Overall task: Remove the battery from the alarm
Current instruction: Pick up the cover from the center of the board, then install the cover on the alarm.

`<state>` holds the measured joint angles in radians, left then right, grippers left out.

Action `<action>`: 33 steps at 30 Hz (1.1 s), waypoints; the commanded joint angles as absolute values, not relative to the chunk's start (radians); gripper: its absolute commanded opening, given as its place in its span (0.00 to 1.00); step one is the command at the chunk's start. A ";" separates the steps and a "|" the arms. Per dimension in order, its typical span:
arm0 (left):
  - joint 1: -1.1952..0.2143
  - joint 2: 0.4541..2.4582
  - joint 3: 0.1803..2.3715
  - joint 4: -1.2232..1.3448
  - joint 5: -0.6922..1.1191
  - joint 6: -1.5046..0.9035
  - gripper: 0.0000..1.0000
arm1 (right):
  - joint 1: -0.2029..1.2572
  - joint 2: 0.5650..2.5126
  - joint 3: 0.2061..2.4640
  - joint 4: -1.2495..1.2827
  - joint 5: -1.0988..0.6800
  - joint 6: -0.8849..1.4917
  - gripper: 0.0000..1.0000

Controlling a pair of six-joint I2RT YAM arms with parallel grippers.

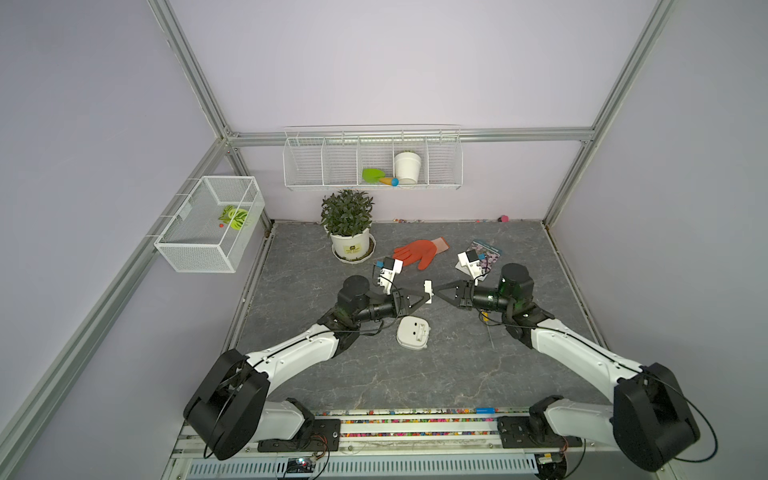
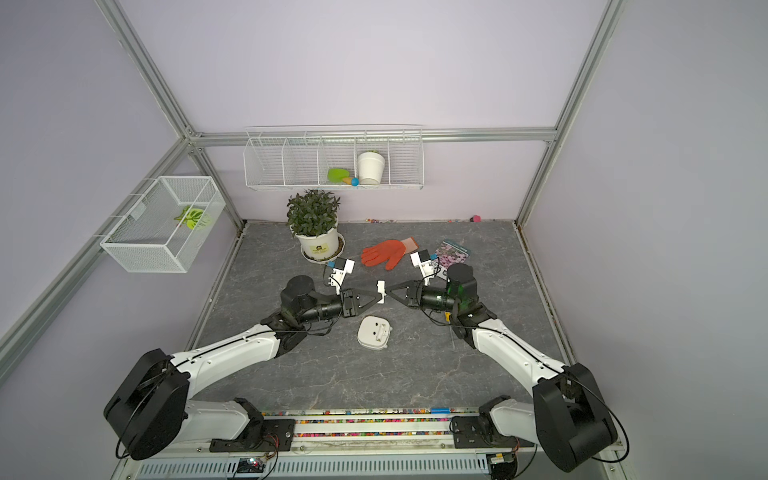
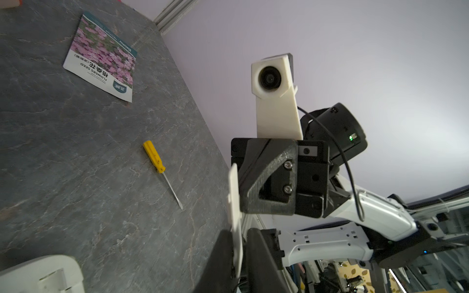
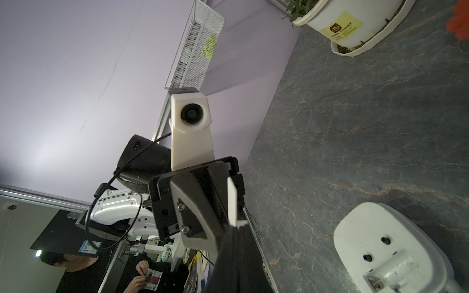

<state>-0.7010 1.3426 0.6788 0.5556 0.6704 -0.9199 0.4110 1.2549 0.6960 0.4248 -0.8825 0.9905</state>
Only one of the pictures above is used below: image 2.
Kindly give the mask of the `white battery cover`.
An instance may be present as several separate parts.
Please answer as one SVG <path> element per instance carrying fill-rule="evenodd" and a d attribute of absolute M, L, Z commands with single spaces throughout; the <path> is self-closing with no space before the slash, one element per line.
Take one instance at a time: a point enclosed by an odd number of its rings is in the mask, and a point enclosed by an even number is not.
<path fill-rule="evenodd" d="M 380 296 L 378 304 L 383 304 L 386 297 L 386 283 L 384 280 L 377 281 L 377 292 Z"/>

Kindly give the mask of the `white alarm device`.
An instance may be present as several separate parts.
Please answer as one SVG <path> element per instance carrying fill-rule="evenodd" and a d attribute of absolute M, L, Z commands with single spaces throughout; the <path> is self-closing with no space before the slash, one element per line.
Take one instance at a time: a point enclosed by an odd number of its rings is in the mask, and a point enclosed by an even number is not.
<path fill-rule="evenodd" d="M 366 316 L 362 319 L 358 333 L 358 343 L 371 350 L 382 350 L 388 347 L 392 333 L 390 322 L 377 316 Z"/>

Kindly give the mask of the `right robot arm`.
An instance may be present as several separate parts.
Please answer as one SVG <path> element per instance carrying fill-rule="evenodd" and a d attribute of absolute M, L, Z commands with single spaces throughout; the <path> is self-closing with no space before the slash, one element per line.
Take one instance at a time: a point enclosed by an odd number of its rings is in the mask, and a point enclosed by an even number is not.
<path fill-rule="evenodd" d="M 412 280 L 388 287 L 386 294 L 425 315 L 447 314 L 443 325 L 500 365 L 530 395 L 528 403 L 500 395 L 474 417 L 453 418 L 456 447 L 477 442 L 502 447 L 524 440 L 539 446 L 560 470 L 571 472 L 623 433 L 592 372 L 580 363 L 557 361 L 514 334 L 481 301 L 471 266 L 450 266 L 443 287 Z"/>

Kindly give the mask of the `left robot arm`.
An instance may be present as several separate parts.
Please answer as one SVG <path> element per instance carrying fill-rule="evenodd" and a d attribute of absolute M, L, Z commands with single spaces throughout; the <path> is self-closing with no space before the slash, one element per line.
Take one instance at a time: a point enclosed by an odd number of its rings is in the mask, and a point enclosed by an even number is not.
<path fill-rule="evenodd" d="M 280 306 L 252 327 L 224 340 L 167 354 L 143 354 L 104 408 L 117 436 L 119 459 L 148 459 L 174 444 L 209 442 L 213 452 L 275 449 L 266 439 L 263 414 L 248 400 L 194 402 L 208 386 L 257 363 L 289 353 L 310 336 L 314 322 L 334 324 L 381 301 L 378 291 L 343 288 L 318 292 L 306 275 L 291 278 Z"/>

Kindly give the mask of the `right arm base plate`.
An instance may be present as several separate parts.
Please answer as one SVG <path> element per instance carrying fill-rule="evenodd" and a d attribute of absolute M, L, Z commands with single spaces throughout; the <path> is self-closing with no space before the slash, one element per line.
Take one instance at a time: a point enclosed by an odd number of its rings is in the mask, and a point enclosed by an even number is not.
<path fill-rule="evenodd" d="M 454 416 L 449 421 L 453 446 L 456 449 L 532 447 L 527 440 L 504 436 L 484 416 Z"/>

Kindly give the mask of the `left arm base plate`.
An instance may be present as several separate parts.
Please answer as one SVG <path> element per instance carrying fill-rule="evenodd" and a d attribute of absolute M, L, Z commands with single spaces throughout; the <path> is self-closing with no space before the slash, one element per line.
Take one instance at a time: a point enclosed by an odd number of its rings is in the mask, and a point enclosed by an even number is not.
<path fill-rule="evenodd" d="M 213 439 L 211 453 L 286 452 L 291 449 L 296 421 L 290 418 L 250 421 L 235 439 Z"/>

